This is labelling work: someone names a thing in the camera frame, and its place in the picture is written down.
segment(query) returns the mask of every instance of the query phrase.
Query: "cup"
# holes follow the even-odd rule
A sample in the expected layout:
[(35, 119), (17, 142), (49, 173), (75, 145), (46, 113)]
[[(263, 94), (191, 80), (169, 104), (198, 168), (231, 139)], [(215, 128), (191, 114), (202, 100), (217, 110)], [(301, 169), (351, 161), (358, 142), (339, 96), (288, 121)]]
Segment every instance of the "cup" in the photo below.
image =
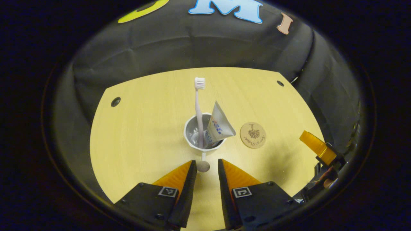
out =
[[(207, 131), (207, 126), (208, 122), (211, 119), (211, 114), (210, 113), (203, 113), (203, 136), (205, 135)], [(187, 120), (184, 126), (184, 138), (187, 141), (188, 145), (190, 147), (197, 149), (198, 152), (196, 152), (197, 155), (201, 156), (201, 162), (197, 164), (197, 170), (200, 172), (207, 172), (210, 169), (210, 164), (206, 162), (206, 156), (210, 155), (213, 153), (215, 150), (220, 148), (220, 146), (226, 141), (226, 139), (223, 139), (217, 143), (216, 146), (212, 148), (199, 148), (198, 147), (198, 140), (199, 140), (199, 125), (197, 122), (197, 116), (194, 115), (190, 119)]]

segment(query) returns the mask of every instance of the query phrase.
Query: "toothbrush handle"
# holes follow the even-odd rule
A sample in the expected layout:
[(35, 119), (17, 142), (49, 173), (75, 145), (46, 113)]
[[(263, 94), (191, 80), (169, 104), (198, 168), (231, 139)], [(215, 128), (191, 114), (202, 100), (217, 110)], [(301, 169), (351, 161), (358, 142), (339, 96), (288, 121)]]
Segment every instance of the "toothbrush handle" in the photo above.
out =
[(204, 148), (204, 128), (203, 128), (203, 114), (199, 105), (199, 91), (196, 90), (196, 113), (197, 123), (199, 125), (199, 148)]

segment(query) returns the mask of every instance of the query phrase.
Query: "blue letter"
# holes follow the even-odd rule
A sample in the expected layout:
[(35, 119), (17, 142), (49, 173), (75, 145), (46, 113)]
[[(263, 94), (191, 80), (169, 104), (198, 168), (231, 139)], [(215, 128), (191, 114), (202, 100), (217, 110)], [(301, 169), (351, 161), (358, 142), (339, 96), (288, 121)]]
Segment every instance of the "blue letter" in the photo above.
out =
[(190, 14), (212, 14), (214, 9), (210, 8), (211, 2), (217, 7), (221, 14), (229, 14), (238, 6), (240, 9), (234, 13), (234, 16), (253, 23), (262, 23), (259, 17), (259, 8), (263, 4), (254, 0), (197, 0), (196, 6), (189, 9)]

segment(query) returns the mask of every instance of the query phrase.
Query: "toothpaste tube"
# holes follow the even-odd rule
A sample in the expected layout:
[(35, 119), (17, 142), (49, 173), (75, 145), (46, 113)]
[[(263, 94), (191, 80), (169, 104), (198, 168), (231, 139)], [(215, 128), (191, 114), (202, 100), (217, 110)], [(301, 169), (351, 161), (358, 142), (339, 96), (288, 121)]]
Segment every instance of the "toothpaste tube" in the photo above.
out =
[(204, 148), (213, 148), (217, 142), (230, 136), (235, 136), (236, 132), (227, 120), (226, 115), (217, 101), (214, 104), (207, 131), (204, 136)]

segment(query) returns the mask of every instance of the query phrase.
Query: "round coaster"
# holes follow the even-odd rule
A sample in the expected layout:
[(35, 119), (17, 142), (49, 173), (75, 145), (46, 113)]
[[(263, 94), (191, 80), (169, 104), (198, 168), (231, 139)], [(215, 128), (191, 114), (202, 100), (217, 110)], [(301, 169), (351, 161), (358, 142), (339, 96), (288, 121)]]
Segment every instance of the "round coaster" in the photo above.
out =
[(241, 141), (249, 148), (260, 148), (267, 139), (263, 127), (255, 122), (245, 123), (240, 130)]

